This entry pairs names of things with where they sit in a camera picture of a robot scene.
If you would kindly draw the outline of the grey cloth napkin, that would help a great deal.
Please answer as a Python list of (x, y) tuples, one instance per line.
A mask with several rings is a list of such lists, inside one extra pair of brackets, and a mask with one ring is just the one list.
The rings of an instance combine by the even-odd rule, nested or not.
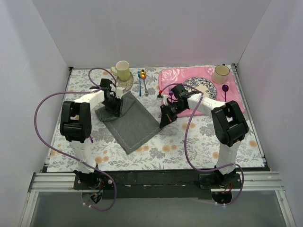
[(128, 155), (161, 131), (158, 121), (131, 92), (123, 95), (119, 117), (107, 112), (105, 107), (96, 109), (95, 113)]

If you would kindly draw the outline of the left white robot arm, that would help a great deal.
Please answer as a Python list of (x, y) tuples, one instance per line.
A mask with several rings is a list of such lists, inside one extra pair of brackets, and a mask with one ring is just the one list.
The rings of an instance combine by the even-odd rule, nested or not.
[(65, 101), (62, 105), (60, 133), (73, 148), (75, 157), (80, 160), (79, 169), (74, 173), (81, 183), (90, 189), (98, 188), (102, 181), (92, 167), (97, 163), (90, 149), (92, 120), (91, 111), (102, 104), (108, 114), (120, 115), (124, 88), (116, 87), (109, 79), (102, 79), (99, 87), (94, 87), (74, 101)]

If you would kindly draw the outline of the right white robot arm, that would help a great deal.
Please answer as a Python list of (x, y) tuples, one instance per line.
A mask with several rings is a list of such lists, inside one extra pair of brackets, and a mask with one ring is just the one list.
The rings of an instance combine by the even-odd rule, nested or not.
[(193, 88), (190, 92), (183, 84), (175, 83), (172, 92), (174, 99), (163, 99), (161, 105), (160, 128), (177, 120), (185, 110), (199, 111), (213, 120), (214, 132), (220, 143), (219, 157), (213, 169), (199, 170), (205, 174), (200, 181), (204, 187), (214, 185), (225, 188), (236, 176), (236, 156), (241, 142), (249, 131), (247, 122), (236, 101), (221, 102), (205, 97)]

